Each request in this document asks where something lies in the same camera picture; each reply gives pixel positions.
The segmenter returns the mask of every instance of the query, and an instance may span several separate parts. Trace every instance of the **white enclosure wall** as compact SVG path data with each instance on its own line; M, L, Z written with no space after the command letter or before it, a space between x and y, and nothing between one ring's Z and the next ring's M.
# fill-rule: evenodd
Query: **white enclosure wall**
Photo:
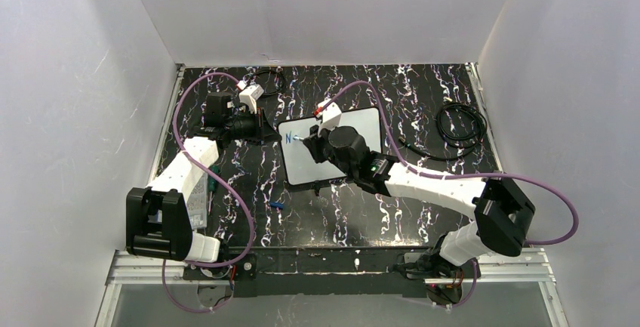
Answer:
M0 14L0 325L93 325L175 65L140 0Z
M638 325L638 4L508 0L480 58L504 168L556 185L580 213L576 236L547 248L576 326ZM565 233L565 207L531 192L531 238Z
M476 61L505 0L142 0L190 66Z

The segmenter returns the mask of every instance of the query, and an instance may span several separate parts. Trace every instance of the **table surface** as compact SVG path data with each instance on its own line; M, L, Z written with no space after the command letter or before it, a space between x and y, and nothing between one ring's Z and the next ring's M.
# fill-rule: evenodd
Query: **table surface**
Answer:
M245 78L256 68L188 68L180 93L207 72L227 72ZM287 84L282 94L258 100L267 119L278 122L312 115L317 104L336 94L355 80L371 82L382 97L394 137L404 135L408 141L424 145L436 155L452 156L456 149L446 147L435 130L434 117L451 99L477 106L469 76L463 64L453 65L360 65L360 66L283 66ZM235 93L233 81L212 77L187 95L179 119L181 137L201 121L203 103L208 92ZM274 89L273 76L260 76L259 84ZM371 91L356 88L337 101L342 110L373 106ZM449 114L460 132L471 124L458 114ZM384 152L388 153L385 138ZM439 171L469 174L497 168L493 151L485 138L480 147L465 159L437 162L420 159L401 149L409 162ZM158 174L177 153L171 128L162 150ZM248 204L256 224L254 244L266 247L327 246L433 246L440 235L456 230L469 221L462 215L437 205L414 199L394 198L363 193L355 184L336 182L316 196L312 190L294 191L285 187L285 170L277 143L250 146L231 144L218 160L222 177L238 191ZM280 202L284 209L269 207ZM224 188L210 200L207 235L226 240L231 246L246 245L248 225L242 210Z

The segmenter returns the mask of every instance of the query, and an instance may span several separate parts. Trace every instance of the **black bracket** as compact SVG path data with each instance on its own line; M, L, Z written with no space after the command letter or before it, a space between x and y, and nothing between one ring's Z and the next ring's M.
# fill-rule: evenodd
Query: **black bracket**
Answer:
M279 142L282 136L269 124L262 108L255 113L246 106L229 107L232 95L214 92L207 96L204 122L189 132L190 137L206 137L215 140L218 148L224 150L233 140L246 140L249 144L262 145Z
M510 178L487 180L482 195L473 203L482 243L508 257L520 255L536 208L515 181Z
M399 272L410 280L442 279L442 282L426 286L426 293L429 299L439 305L460 302L463 278L469 278L474 274L480 277L480 266L475 258L456 267L440 256L441 246L445 237L446 234L441 236L435 247L424 253L412 251L398 255L396 264L393 264L390 268L391 271ZM460 284L455 285L457 280L460 280Z
M316 181L313 183L313 192L316 197L320 197L320 190L322 189L322 185Z
M162 222L149 216L162 210ZM134 187L127 194L127 251L131 255L183 261L191 249L192 230L184 197Z
M319 136L318 129L317 125L312 126L309 136L303 139L315 163L329 161L363 191L390 195L385 182L397 157L372 151L351 126L336 127L333 131L322 129Z

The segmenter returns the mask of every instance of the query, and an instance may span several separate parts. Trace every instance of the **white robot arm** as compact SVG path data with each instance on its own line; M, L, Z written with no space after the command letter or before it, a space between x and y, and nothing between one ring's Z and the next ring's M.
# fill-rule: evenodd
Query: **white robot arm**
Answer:
M264 144L280 140L255 100L263 93L259 85L238 84L242 90L235 107L232 95L211 93L207 97L204 124L192 129L184 146L188 154L205 167L217 161L233 140ZM192 232L186 204L203 170L183 152L146 188L127 194L127 251L132 255L176 261L215 262L220 240ZM158 221L158 212L162 220Z
M511 179L445 180L440 171L403 165L398 158L372 151L365 139L349 126L339 126L340 110L331 104L301 139L316 163L329 161L364 191L387 196L410 197L458 211L472 222L442 236L435 248L418 260L399 266L409 276L438 276L437 271L461 267L488 252L518 256L535 213L533 203ZM412 167L432 179L411 172Z

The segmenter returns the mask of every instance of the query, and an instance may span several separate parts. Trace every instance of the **small whiteboard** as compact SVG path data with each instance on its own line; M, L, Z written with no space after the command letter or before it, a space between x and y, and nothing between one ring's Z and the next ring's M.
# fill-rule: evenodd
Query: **small whiteboard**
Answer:
M282 136L280 150L285 164L287 182L301 185L315 181L332 180L346 175L329 161L315 163L311 153L302 141L294 140L294 136L306 138L309 128L320 125L315 117L284 121L278 125L278 133ZM365 139L367 146L373 151L382 152L380 136L380 112L378 108L364 108L342 113L340 126L350 125Z

